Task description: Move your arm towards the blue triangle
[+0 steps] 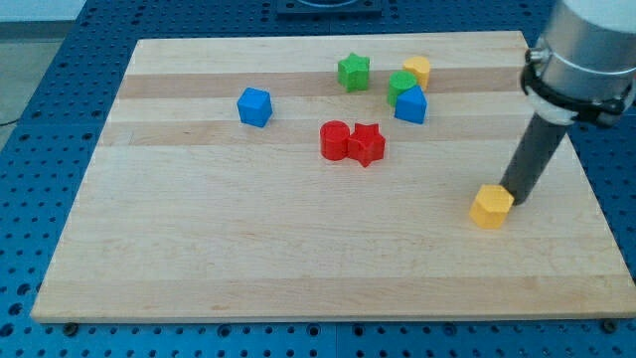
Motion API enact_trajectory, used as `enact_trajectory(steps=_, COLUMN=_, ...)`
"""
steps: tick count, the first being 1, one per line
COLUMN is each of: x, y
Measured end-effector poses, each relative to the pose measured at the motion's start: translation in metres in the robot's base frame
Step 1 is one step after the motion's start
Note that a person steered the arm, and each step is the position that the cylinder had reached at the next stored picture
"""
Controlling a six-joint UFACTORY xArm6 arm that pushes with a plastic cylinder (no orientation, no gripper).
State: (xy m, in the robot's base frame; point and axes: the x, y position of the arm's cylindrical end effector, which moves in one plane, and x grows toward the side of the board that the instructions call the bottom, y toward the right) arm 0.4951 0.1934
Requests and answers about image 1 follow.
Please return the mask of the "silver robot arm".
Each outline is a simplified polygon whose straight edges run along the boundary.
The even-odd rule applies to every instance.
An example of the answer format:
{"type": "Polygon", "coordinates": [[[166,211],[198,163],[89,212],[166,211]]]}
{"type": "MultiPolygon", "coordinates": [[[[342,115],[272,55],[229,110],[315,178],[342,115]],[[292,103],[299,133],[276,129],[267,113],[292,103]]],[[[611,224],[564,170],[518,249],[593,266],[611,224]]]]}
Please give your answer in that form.
{"type": "Polygon", "coordinates": [[[635,99],[635,0],[556,1],[522,89],[551,124],[614,125],[635,99]]]}

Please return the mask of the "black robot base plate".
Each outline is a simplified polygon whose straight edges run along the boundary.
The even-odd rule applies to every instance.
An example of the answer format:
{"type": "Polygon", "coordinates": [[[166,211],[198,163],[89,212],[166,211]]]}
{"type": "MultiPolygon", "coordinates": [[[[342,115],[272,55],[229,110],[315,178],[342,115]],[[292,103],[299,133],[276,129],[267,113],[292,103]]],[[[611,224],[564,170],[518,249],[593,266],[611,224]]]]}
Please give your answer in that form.
{"type": "Polygon", "coordinates": [[[384,0],[274,0],[273,5],[279,17],[378,15],[384,0]]]}

